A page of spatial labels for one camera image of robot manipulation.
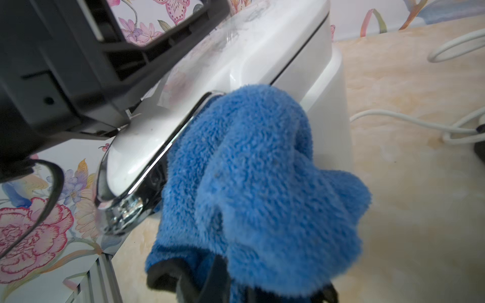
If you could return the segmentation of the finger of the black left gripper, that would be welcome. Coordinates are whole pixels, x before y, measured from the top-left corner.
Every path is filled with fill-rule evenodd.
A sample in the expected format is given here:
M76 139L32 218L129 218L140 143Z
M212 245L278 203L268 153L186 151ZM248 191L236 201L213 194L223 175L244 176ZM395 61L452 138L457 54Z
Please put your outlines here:
M117 80L107 82L107 96L119 110L136 103L229 14L227 1L204 1L203 8L146 46L129 42L102 44Z

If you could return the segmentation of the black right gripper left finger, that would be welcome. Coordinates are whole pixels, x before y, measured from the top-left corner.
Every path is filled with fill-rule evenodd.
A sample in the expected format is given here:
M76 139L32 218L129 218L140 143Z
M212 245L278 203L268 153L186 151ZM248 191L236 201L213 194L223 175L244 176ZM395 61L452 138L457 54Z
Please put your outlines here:
M178 302L229 302L231 279L226 260L219 255L207 255L193 271L182 270L176 285Z

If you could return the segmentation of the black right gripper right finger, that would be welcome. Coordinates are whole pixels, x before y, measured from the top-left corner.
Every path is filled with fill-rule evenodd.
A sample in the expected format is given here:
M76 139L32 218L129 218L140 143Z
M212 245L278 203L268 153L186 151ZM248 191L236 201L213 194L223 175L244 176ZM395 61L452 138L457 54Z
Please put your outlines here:
M311 303L339 303L338 292L333 284L328 284L312 295Z

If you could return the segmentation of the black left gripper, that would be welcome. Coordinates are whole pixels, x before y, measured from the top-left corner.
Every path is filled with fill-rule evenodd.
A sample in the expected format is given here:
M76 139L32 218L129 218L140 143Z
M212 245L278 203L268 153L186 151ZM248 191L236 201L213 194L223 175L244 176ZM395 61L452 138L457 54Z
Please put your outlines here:
M1 180L72 138L108 138L128 123L128 42L117 1L1 2Z

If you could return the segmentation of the blue microfiber cloth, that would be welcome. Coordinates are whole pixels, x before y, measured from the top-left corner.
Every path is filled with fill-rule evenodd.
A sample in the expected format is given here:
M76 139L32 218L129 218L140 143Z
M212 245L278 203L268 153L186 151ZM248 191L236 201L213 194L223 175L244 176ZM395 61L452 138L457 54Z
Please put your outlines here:
M311 302L361 253L371 193L313 161L287 93L250 85L210 101L171 148L147 286L176 294L183 269L222 256L229 302Z

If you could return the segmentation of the white coffee machine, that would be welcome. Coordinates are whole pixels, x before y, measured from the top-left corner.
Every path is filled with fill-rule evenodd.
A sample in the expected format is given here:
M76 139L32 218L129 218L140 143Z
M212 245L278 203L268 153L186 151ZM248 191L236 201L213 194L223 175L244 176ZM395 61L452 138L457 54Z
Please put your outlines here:
M342 54L329 1L254 1L192 49L136 108L95 182L99 232L122 236L159 204L166 155L213 99L245 85L287 92L307 113L315 164L352 171Z

